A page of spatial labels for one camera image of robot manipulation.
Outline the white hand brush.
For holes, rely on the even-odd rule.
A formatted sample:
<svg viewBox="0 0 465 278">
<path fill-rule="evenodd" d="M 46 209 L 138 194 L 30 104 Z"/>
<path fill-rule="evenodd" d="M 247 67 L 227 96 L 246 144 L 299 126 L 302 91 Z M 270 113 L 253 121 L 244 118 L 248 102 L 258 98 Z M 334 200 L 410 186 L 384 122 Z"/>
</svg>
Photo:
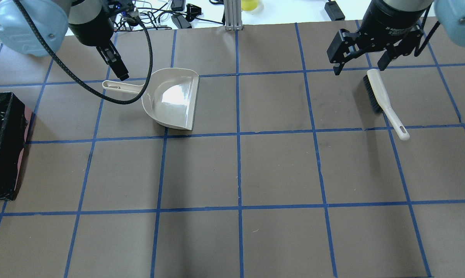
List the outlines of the white hand brush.
<svg viewBox="0 0 465 278">
<path fill-rule="evenodd" d="M 380 71 L 377 69 L 367 70 L 366 75 L 363 77 L 363 83 L 367 90 L 367 95 L 370 100 L 372 111 L 375 114 L 384 113 L 387 116 L 391 126 L 397 133 L 399 139 L 402 141 L 409 140 L 410 135 L 407 132 L 406 127 L 393 110 Z"/>
</svg>

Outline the yellow round object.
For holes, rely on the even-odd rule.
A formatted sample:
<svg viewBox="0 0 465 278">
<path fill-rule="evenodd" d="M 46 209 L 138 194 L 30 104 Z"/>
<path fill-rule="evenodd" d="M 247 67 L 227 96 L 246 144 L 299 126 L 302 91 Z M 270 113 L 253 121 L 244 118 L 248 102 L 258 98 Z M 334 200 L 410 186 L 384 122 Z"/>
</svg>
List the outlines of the yellow round object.
<svg viewBox="0 0 465 278">
<path fill-rule="evenodd" d="M 240 0 L 240 7 L 242 11 L 253 11 L 259 7 L 259 0 Z"/>
</svg>

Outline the beige dustpan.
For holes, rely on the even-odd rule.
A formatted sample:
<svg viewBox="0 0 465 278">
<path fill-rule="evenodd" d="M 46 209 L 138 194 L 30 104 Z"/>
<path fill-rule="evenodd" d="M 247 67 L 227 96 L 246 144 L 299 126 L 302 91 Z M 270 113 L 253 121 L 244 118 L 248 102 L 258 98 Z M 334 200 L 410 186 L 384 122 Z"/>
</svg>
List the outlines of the beige dustpan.
<svg viewBox="0 0 465 278">
<path fill-rule="evenodd" d="M 148 116 L 164 127 L 193 130 L 200 76 L 192 69 L 163 68 L 151 74 L 141 96 Z"/>
</svg>

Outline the aluminium profile post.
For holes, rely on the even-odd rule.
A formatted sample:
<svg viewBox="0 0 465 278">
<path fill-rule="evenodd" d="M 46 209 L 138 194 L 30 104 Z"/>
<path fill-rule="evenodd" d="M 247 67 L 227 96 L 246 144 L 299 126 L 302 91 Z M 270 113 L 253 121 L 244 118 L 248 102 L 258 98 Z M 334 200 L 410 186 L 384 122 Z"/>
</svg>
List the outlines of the aluminium profile post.
<svg viewBox="0 0 465 278">
<path fill-rule="evenodd" d="M 224 0 L 224 7 L 225 30 L 243 30 L 243 20 L 241 17 L 241 0 Z"/>
</svg>

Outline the bin with black bag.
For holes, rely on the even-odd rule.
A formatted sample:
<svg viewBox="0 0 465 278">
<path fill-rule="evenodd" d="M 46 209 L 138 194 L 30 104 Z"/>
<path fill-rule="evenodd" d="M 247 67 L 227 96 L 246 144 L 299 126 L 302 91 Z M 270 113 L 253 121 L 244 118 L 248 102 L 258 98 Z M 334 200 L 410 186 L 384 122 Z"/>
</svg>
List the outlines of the bin with black bag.
<svg viewBox="0 0 465 278">
<path fill-rule="evenodd" d="M 0 200 L 14 200 L 32 110 L 14 93 L 0 93 Z"/>
</svg>

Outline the black power adapter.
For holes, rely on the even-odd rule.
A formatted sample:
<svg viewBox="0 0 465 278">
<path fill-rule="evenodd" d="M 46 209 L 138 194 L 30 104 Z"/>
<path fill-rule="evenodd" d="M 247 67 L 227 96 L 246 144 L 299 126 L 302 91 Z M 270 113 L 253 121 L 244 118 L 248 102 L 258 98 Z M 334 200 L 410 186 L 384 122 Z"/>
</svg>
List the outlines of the black power adapter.
<svg viewBox="0 0 465 278">
<path fill-rule="evenodd" d="M 331 21 L 344 21 L 345 20 L 345 14 L 340 9 L 336 0 L 328 0 L 325 3 L 324 10 L 326 11 Z"/>
</svg>

